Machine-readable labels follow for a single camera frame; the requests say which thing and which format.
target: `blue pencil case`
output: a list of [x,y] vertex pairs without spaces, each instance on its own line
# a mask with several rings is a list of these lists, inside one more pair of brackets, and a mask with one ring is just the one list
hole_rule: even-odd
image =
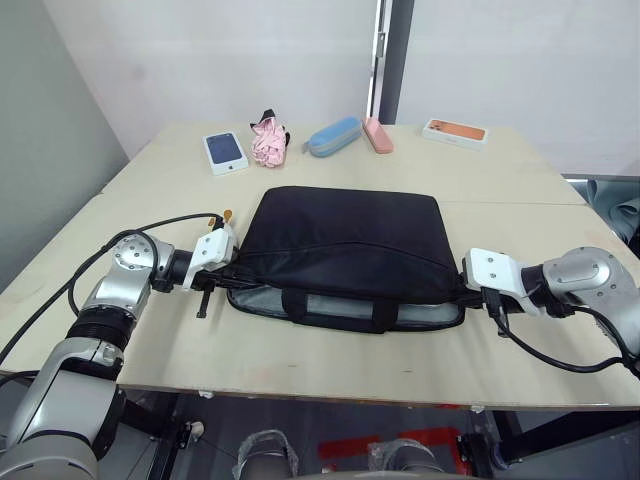
[[307,148],[316,157],[326,157],[353,142],[361,134],[360,120],[346,117],[311,135]]

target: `white wall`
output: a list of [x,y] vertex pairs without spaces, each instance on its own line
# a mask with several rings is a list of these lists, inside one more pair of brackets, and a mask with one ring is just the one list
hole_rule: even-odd
[[562,173],[640,175],[637,0],[418,0],[397,123],[511,125]]
[[125,164],[42,0],[0,2],[0,291]]
[[366,110],[375,0],[45,3],[129,156],[173,121]]

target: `pink cloth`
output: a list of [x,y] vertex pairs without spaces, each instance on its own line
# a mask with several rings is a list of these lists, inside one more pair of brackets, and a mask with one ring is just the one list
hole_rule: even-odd
[[284,127],[274,117],[256,123],[252,130],[256,138],[251,142],[251,156],[260,165],[273,168],[284,163],[286,137]]

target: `gray wall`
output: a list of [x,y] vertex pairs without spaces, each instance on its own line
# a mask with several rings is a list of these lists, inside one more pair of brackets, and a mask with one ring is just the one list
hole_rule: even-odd
[[0,291],[126,163],[40,0],[0,0]]

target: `orange phone box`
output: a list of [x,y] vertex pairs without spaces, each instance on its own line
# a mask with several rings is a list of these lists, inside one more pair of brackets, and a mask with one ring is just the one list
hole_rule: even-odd
[[368,117],[364,120],[364,131],[369,137],[373,149],[377,153],[393,152],[393,143],[377,119]]
[[489,139],[489,130],[432,118],[424,126],[422,136],[429,140],[482,150]]

